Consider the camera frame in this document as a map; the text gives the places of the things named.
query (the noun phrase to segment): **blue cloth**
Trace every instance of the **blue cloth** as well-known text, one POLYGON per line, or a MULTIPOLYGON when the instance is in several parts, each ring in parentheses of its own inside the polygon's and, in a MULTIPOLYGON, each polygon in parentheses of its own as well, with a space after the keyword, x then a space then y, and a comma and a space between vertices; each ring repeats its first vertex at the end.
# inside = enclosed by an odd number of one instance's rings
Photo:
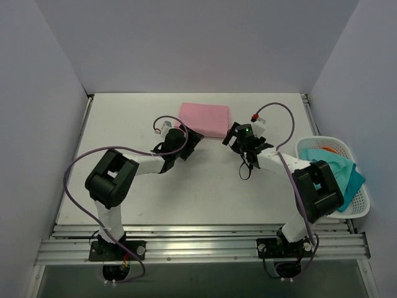
POLYGON ((365 182, 364 177, 355 170, 353 161, 333 152, 306 148, 299 153, 299 158, 310 162, 324 160, 329 164, 337 185, 344 196, 344 204, 338 208, 340 212, 346 210, 355 194, 360 190, 361 185, 365 182))

